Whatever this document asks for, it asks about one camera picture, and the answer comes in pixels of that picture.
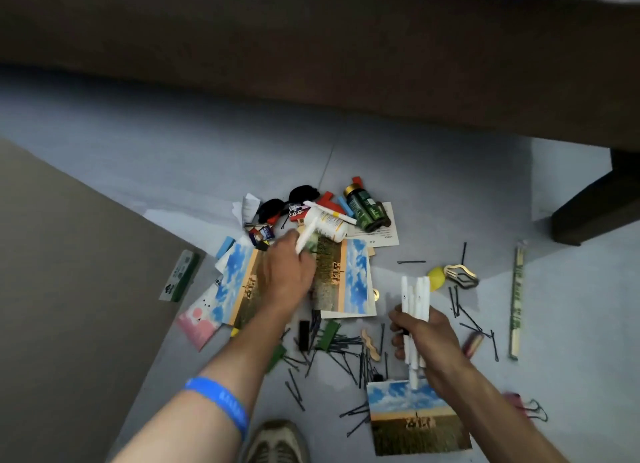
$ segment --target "hand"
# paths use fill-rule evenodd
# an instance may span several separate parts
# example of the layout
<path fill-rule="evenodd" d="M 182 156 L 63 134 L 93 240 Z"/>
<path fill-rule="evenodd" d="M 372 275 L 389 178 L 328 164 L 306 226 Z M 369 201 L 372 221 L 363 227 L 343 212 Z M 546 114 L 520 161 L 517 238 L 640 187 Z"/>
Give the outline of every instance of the hand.
<path fill-rule="evenodd" d="M 316 273 L 308 251 L 296 254 L 298 232 L 290 230 L 269 247 L 261 269 L 262 305 L 282 309 L 289 318 L 305 297 Z"/>
<path fill-rule="evenodd" d="M 458 337 L 451 328 L 449 318 L 434 307 L 429 307 L 429 321 L 423 322 L 410 314 L 402 313 L 402 306 L 389 313 L 391 330 L 397 332 L 407 329 L 413 336 L 418 353 L 427 367 L 424 374 L 429 385 L 447 401 L 451 395 L 453 379 L 461 369 L 473 367 L 460 351 Z M 402 334 L 394 336 L 391 342 L 396 348 L 396 358 L 404 360 L 404 338 Z"/>

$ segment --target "forearm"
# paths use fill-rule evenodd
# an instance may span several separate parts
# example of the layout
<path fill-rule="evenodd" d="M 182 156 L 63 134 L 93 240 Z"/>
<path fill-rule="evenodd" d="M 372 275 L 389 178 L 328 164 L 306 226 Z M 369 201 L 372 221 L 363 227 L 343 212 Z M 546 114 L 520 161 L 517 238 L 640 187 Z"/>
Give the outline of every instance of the forearm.
<path fill-rule="evenodd" d="M 452 375 L 447 399 L 492 463 L 566 463 L 566 459 L 475 368 Z"/>
<path fill-rule="evenodd" d="M 291 314 L 266 304 L 201 376 L 226 387 L 250 417 L 269 360 Z M 200 394 L 181 391 L 138 433 L 114 463 L 229 463 L 241 436 L 233 421 Z"/>

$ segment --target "sneaker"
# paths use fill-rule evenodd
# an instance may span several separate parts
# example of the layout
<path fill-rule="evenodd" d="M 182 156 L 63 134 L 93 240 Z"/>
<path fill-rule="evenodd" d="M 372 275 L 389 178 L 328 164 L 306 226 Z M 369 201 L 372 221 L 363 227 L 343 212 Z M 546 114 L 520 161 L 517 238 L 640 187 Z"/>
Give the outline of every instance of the sneaker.
<path fill-rule="evenodd" d="M 290 421 L 267 421 L 253 435 L 246 463 L 309 463 L 307 444 Z"/>

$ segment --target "yellow plastic piece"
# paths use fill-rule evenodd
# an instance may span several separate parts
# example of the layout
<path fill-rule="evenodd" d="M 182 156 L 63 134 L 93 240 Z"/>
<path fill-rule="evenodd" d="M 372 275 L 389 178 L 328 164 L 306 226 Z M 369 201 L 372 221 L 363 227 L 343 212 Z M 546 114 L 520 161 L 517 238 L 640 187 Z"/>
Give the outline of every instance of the yellow plastic piece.
<path fill-rule="evenodd" d="M 429 277 L 429 283 L 431 284 L 431 292 L 436 291 L 436 289 L 440 289 L 446 279 L 442 266 L 433 268 L 427 275 Z"/>

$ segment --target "blue wristband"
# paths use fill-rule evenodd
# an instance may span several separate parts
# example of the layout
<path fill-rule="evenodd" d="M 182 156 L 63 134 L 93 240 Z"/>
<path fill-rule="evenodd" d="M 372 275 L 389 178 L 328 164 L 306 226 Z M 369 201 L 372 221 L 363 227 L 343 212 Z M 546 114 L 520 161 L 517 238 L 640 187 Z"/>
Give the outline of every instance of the blue wristband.
<path fill-rule="evenodd" d="M 222 387 L 218 382 L 206 377 L 188 379 L 184 390 L 197 392 L 225 411 L 240 431 L 240 435 L 244 441 L 249 420 L 246 417 L 244 407 L 242 407 L 242 404 L 237 401 L 231 392 Z"/>

